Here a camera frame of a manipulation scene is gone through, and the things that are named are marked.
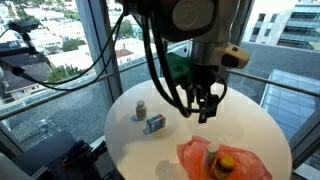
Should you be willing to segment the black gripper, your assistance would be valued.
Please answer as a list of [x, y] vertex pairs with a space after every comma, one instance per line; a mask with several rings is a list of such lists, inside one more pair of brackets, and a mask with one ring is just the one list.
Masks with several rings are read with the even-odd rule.
[[197, 99], [200, 109], [198, 122], [206, 123], [210, 117], [215, 117], [219, 96], [211, 93], [211, 86], [216, 82], [217, 73], [214, 66], [191, 64], [190, 80], [187, 84], [187, 97], [189, 100]]

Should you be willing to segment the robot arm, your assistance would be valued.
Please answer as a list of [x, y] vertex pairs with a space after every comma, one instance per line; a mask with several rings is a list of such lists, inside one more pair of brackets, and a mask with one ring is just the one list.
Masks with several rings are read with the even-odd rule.
[[230, 42], [241, 0], [116, 0], [142, 28], [151, 79], [182, 116], [214, 117], [223, 97], [211, 86], [222, 67], [242, 68], [248, 53]]

